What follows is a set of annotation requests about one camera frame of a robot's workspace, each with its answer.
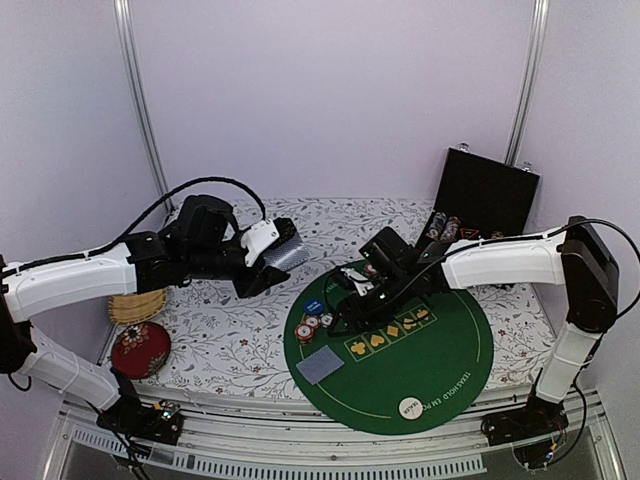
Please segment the blue playing card deck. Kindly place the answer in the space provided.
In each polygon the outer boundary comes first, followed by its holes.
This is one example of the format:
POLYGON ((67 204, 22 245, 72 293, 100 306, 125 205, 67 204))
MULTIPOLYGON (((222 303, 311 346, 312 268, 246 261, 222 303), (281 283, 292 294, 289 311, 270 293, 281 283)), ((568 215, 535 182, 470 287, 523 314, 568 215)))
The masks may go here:
POLYGON ((278 270, 289 272, 310 259, 311 253, 299 235, 264 253, 265 263, 278 270))

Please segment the blue blind button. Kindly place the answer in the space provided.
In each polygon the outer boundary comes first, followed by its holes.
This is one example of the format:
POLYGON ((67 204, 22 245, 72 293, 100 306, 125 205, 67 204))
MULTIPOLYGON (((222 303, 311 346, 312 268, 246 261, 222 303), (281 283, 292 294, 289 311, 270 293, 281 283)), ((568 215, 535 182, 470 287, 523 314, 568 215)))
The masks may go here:
POLYGON ((312 298, 304 303, 303 311, 306 315, 320 316, 325 311, 325 304, 321 300, 312 298))

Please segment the single red five chip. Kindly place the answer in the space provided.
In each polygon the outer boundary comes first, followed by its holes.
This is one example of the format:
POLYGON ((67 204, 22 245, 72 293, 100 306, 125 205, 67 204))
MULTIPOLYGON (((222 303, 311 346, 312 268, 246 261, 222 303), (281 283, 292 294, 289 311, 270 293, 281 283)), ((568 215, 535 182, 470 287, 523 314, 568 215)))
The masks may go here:
POLYGON ((320 319, 316 316, 307 316, 304 319, 303 324, 309 326, 313 330, 316 330, 321 326, 320 319))

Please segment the white dealer button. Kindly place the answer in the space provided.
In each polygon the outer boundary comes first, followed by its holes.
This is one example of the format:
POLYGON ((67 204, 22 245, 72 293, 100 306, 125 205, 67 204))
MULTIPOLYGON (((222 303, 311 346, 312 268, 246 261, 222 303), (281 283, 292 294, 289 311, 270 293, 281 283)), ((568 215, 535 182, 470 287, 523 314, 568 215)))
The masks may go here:
POLYGON ((414 421, 419 419, 425 410, 425 406, 421 400, 416 397, 403 398, 398 405, 398 411, 405 420, 414 421))

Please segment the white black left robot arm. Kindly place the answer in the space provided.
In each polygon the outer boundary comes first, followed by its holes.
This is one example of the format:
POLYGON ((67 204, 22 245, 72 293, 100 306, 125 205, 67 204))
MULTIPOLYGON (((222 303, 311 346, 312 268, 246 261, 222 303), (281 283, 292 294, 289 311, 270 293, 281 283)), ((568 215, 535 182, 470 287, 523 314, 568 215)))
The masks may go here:
POLYGON ((193 280, 232 282, 240 298, 254 297, 289 278, 269 255, 297 233, 292 220, 262 217, 242 227, 228 202, 190 195, 159 232, 133 226, 93 250, 1 266, 1 372, 16 373, 83 399, 113 432, 158 439, 178 434, 176 405, 142 405, 118 370, 78 357, 32 326, 33 316, 99 297, 146 294, 193 280))

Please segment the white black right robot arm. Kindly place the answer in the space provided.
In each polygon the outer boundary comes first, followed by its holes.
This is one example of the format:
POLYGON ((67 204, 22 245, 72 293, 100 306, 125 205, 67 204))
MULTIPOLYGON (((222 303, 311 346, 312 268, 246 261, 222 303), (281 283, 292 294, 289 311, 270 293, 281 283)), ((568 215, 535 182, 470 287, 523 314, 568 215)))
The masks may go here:
POLYGON ((568 313, 549 359, 524 407, 485 416, 481 430, 490 445, 562 430, 563 401, 587 367, 602 336, 620 317, 619 268, 593 229, 593 220, 571 217, 554 230, 489 240, 430 241, 420 249, 386 227, 360 250, 375 270, 373 279, 347 270, 354 291, 335 307, 332 336, 359 334, 386 325, 413 297, 483 285, 563 285, 568 313))

